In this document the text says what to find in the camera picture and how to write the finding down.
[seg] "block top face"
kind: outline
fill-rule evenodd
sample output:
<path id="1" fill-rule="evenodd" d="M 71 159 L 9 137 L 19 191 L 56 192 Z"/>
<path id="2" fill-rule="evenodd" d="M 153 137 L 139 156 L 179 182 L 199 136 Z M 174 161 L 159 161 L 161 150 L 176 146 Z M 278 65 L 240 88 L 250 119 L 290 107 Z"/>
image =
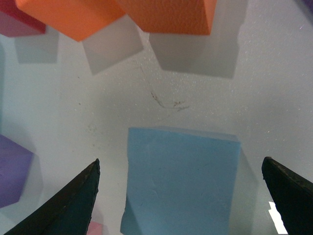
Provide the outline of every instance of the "block top face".
<path id="1" fill-rule="evenodd" d="M 132 234 L 132 214 L 142 235 L 228 234 L 240 143 L 230 135 L 168 130 L 129 129 L 122 233 Z"/>
<path id="2" fill-rule="evenodd" d="M 10 157 L 12 155 L 33 155 L 33 153 L 7 137 L 0 135 L 0 158 Z"/>

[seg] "glossy white surface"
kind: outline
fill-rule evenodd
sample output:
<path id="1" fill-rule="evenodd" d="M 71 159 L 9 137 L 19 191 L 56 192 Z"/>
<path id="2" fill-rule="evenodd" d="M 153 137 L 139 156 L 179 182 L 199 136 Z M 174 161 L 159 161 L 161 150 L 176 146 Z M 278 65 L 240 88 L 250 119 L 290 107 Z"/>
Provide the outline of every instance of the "glossy white surface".
<path id="1" fill-rule="evenodd" d="M 120 234 L 128 127 L 171 126 L 238 137 L 231 234 L 275 235 L 261 164 L 313 181 L 312 91 L 313 21 L 297 0 L 218 0 L 209 37 L 149 35 L 128 17 L 81 43 L 52 28 L 0 36 L 1 133 L 36 154 L 0 234 L 95 158 L 93 220 Z"/>

